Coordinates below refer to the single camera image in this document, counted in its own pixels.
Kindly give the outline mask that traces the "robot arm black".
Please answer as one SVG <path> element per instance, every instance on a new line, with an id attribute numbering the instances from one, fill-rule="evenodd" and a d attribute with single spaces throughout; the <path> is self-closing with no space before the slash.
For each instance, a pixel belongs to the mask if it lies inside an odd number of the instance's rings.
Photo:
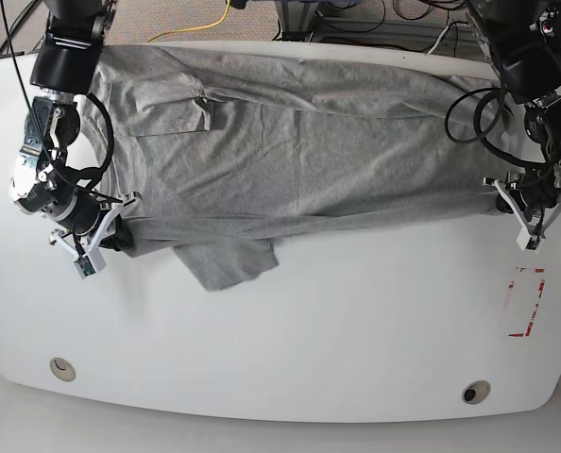
<path id="1" fill-rule="evenodd" d="M 106 263 L 103 249 L 124 251 L 133 237 L 121 218 L 139 193 L 96 190 L 114 152 L 110 114 L 91 92 L 97 62 L 114 18 L 113 1 L 49 1 L 46 30 L 30 83 L 42 93 L 27 98 L 25 136 L 15 160 L 9 197 L 21 211 L 57 224 L 49 242 L 66 250 L 78 274 L 90 277 Z M 105 123 L 105 155 L 98 166 L 68 166 L 68 148 L 80 132 L 76 97 L 84 96 Z"/>
<path id="2" fill-rule="evenodd" d="M 519 168 L 505 181 L 484 183 L 497 191 L 498 209 L 517 218 L 519 248 L 537 251 L 561 213 L 561 1 L 468 1 L 466 7 L 500 82 L 478 91 L 472 140 Z M 498 120 L 483 127 L 483 111 L 497 102 L 503 114 L 507 98 L 525 108 L 525 132 L 539 145 L 542 161 L 517 158 L 488 140 Z"/>

